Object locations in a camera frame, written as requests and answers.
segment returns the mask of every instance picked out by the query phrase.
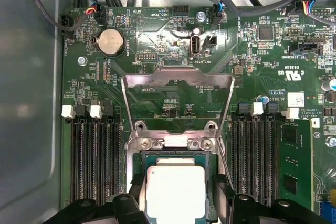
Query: integrated circuit chip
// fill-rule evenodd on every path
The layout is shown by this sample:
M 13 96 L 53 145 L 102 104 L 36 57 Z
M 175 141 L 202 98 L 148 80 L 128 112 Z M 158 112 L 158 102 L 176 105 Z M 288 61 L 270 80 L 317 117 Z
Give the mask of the integrated circuit chip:
M 296 178 L 289 177 L 288 175 L 284 176 L 283 181 L 284 189 L 292 194 L 298 193 L 298 181 Z
M 298 143 L 298 129 L 295 126 L 283 125 L 282 126 L 282 140 L 288 144 Z
M 244 73 L 244 68 L 242 66 L 235 66 L 234 74 L 237 76 L 241 76 Z
M 259 40 L 273 41 L 274 32 L 272 26 L 259 26 Z

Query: dimm slot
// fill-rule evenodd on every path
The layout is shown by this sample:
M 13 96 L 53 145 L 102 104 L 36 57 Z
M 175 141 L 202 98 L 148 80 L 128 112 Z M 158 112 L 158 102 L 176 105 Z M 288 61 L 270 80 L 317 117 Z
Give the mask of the dimm slot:
M 271 123 L 265 122 L 265 205 L 270 207 L 272 193 L 272 163 L 271 163 Z
M 78 188 L 78 152 L 77 141 L 79 135 L 79 124 L 71 123 L 71 179 L 70 179 L 70 202 L 74 202 L 77 199 Z
M 239 125 L 237 121 L 233 122 L 233 147 L 232 147 L 232 177 L 233 177 L 233 184 L 234 189 L 238 191 L 238 182 L 239 182 L 239 173 L 238 173 L 238 167 L 239 167 L 239 160 L 238 160 L 238 131 L 239 131 Z
M 278 130 L 278 125 L 275 121 L 272 121 L 272 201 L 279 198 L 279 143 L 280 143 L 280 131 Z
M 113 194 L 119 193 L 120 188 L 120 136 L 119 124 L 114 125 L 114 138 L 113 138 Z
M 106 202 L 106 191 L 105 191 L 105 177 L 106 177 L 106 124 L 105 123 L 101 123 L 100 124 L 100 130 L 101 130 L 101 143 L 100 143 L 100 147 L 101 147 L 101 151 L 100 151 L 100 163 L 101 163 L 101 170 L 100 170 L 100 205 L 105 204 Z
M 106 186 L 107 188 L 107 197 L 111 196 L 113 194 L 113 136 L 114 136 L 114 125 L 113 123 L 109 122 L 107 124 L 107 145 L 108 145 L 108 167 L 107 167 L 107 176 L 106 176 Z
M 245 174 L 246 174 L 246 193 L 251 195 L 251 184 L 253 181 L 251 180 L 251 128 L 252 128 L 252 122 L 247 121 L 246 122 L 246 163 L 245 163 Z
M 81 170 L 81 182 L 80 182 L 80 194 L 81 198 L 88 198 L 88 123 L 81 124 L 81 139 L 80 139 L 80 170 Z
M 254 118 L 252 127 L 252 156 L 253 158 L 253 168 L 252 168 L 252 186 L 254 198 L 258 199 L 259 196 L 259 127 L 258 119 Z
M 245 122 L 239 122 L 239 191 L 246 193 L 245 176 Z
M 94 174 L 95 174 L 95 181 L 94 181 L 94 188 L 95 188 L 95 200 L 97 201 L 97 204 L 101 206 L 101 170 L 102 170 L 102 164 L 101 164 L 101 124 L 100 122 L 96 122 L 94 125 L 94 143 L 95 143 L 95 149 L 94 149 Z
M 265 125 L 264 122 L 258 122 L 258 132 L 259 132 L 259 202 L 263 205 L 265 204 L 265 141 L 264 132 Z
M 88 191 L 87 191 L 87 195 L 89 199 L 93 199 L 93 180 L 94 180 L 94 159 L 93 159 L 93 154 L 94 154 L 94 143 L 93 143 L 93 127 L 94 124 L 92 124 L 91 122 L 89 123 L 89 130 L 88 130 Z

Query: screw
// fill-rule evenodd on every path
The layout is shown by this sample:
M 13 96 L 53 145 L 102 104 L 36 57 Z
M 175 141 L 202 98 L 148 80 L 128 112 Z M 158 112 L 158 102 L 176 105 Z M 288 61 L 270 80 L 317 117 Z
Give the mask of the screw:
M 81 67 L 84 67 L 87 63 L 88 63 L 88 59 L 84 56 L 80 56 L 77 59 L 78 65 L 80 65 Z
M 326 145 L 328 147 L 335 147 L 336 146 L 336 138 L 332 137 L 332 136 L 327 137 L 327 139 L 326 139 Z
M 281 205 L 283 207 L 289 207 L 289 203 L 286 202 L 286 201 L 283 201 L 283 200 L 279 201 L 279 205 Z
M 248 197 L 246 195 L 240 195 L 239 199 L 241 199 L 243 201 L 247 201 Z
M 202 141 L 201 146 L 203 147 L 203 149 L 208 151 L 212 148 L 213 145 L 209 139 L 205 139 Z
M 87 201 L 87 200 L 84 201 L 82 204 L 80 204 L 81 207 L 88 207 L 90 205 L 91 205 L 91 203 L 89 201 Z
M 150 144 L 151 144 L 151 142 L 147 138 L 144 138 L 140 142 L 141 148 L 143 148 L 144 150 L 149 149 L 150 148 Z
M 206 14 L 205 14 L 205 12 L 198 12 L 196 14 L 196 20 L 198 22 L 204 22 L 204 21 L 206 21 Z

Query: white dimm latch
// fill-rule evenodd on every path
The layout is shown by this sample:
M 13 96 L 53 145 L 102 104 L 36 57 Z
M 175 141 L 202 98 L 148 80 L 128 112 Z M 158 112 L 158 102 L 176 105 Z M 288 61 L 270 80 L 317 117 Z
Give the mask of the white dimm latch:
M 71 118 L 74 119 L 75 118 L 75 110 L 73 109 L 72 105 L 63 105 L 62 106 L 62 117 L 63 118 Z
M 254 102 L 251 108 L 251 115 L 262 115 L 264 113 L 264 105 L 262 102 Z
M 103 113 L 101 111 L 101 107 L 99 105 L 91 105 L 90 117 L 100 119 L 102 116 L 103 116 Z

